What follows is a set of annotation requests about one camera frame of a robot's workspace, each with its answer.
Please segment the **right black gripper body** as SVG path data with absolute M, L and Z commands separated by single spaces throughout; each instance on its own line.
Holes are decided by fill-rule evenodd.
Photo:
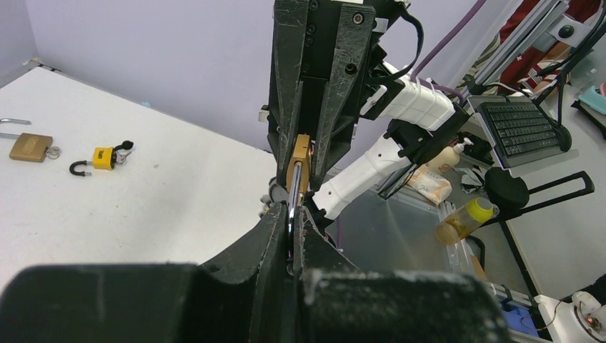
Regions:
M 280 166 L 297 137 L 313 144 L 312 165 L 332 166 L 349 150 L 359 111 L 382 55 L 380 20 L 397 1 L 276 1 L 269 84 L 268 141 Z

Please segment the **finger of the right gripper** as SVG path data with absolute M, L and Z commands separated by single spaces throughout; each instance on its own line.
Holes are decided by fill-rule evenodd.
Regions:
M 274 2 L 274 80 L 277 86 L 279 127 L 277 176 L 287 174 L 297 135 L 302 96 L 300 74 L 307 29 L 309 2 Z
M 327 172 L 351 149 L 353 111 L 345 107 L 368 55 L 376 11 L 364 4 L 342 4 L 332 67 L 319 112 L 309 187 L 319 189 Z

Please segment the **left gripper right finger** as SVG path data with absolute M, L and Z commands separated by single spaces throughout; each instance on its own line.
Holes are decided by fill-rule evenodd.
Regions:
M 296 342 L 509 342 L 479 280 L 446 272 L 362 271 L 306 207 L 293 215 Z

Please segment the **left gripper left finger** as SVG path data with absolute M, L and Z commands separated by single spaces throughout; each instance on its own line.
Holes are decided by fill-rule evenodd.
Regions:
M 278 342 L 285 204 L 198 264 L 40 265 L 1 295 L 3 342 Z

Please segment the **small brass padlock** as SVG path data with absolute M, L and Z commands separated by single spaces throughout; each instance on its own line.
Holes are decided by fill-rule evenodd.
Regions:
M 297 208 L 300 207 L 302 197 L 309 187 L 309 175 L 312 158 L 312 140 L 309 135 L 297 136 L 287 170 L 288 189 L 288 222 L 287 233 L 292 238 L 294 233 L 294 218 Z

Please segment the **small padlock keys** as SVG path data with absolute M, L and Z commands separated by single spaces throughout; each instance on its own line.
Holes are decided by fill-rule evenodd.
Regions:
M 288 193 L 284 187 L 281 187 L 277 183 L 277 178 L 272 177 L 269 180 L 269 190 L 267 194 L 263 194 L 260 198 L 260 202 L 262 203 L 262 209 L 259 212 L 259 216 L 263 217 L 268 211 L 269 208 L 274 203 L 280 202 L 288 202 Z

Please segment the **yellow padlock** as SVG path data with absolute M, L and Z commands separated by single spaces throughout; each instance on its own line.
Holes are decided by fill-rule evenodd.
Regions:
M 125 140 L 121 144 L 110 147 L 97 147 L 91 161 L 75 161 L 69 166 L 69 173 L 75 177 L 90 177 L 92 173 L 80 170 L 79 167 L 92 166 L 94 169 L 111 171 L 116 166 L 126 163 L 134 149 L 134 142 Z

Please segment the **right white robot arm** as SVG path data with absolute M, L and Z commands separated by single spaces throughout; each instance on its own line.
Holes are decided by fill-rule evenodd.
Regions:
M 276 1 L 267 139 L 286 190 L 336 219 L 393 172 L 435 158 L 468 120 L 437 85 L 386 62 L 382 35 L 420 21 L 408 1 Z

